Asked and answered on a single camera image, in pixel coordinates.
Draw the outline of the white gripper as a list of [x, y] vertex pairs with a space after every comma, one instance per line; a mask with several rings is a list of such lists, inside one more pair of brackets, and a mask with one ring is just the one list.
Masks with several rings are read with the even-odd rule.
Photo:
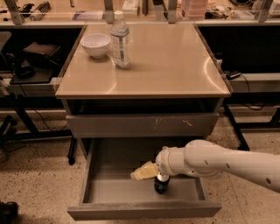
[[169, 176], [187, 175], [190, 166], [185, 160], [185, 150], [185, 148], [164, 146], [156, 156], [156, 164], [149, 161], [134, 170], [130, 177], [133, 180], [151, 179], [156, 177], [159, 171]]

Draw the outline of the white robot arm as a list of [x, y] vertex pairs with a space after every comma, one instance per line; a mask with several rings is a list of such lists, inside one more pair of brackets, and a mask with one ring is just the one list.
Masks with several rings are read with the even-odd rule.
[[206, 140], [192, 140], [181, 148], [164, 146], [154, 163], [145, 163], [130, 176], [133, 180], [179, 174], [211, 177], [218, 172], [230, 173], [280, 193], [279, 155], [231, 150]]

